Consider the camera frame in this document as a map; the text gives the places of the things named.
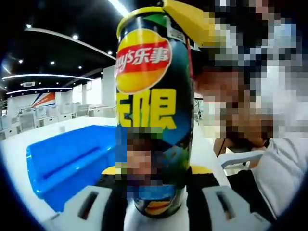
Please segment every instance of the man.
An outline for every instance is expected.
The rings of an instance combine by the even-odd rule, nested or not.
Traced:
[[[269,24],[267,43],[250,49],[255,56],[266,50],[267,65],[259,78],[251,77],[247,85],[241,70],[206,70],[196,77],[196,89],[204,96],[214,95],[216,101],[227,106],[239,102],[238,109],[229,116],[238,122],[239,132],[247,132],[247,138],[259,138],[261,128],[273,121],[273,139],[258,166],[229,177],[231,187],[250,203],[251,209],[272,220],[288,207],[307,169],[308,80],[295,25],[270,13],[262,1],[250,4]],[[247,100],[251,90],[256,96],[253,103]]]

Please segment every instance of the ceiling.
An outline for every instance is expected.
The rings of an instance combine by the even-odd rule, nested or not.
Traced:
[[[14,91],[72,88],[88,81],[73,77],[90,79],[101,77],[104,68],[115,64],[116,28],[123,18],[110,1],[38,0],[34,14],[25,22],[24,32],[10,43],[9,52],[1,64],[1,77],[52,74],[72,76],[72,78],[31,75],[6,78],[0,81],[0,99],[34,93],[34,91],[10,93]],[[156,6],[159,2],[159,0],[118,1],[129,12],[141,7]],[[244,43],[247,46],[254,45],[258,39],[267,35],[261,20],[256,20],[251,9],[243,6],[243,0],[236,0],[237,7],[232,8],[215,6],[217,0],[181,1],[203,10],[216,11],[217,16],[223,18],[225,22],[237,25],[239,30],[244,32]],[[31,81],[35,81],[34,86],[27,88],[21,86],[22,83]]]

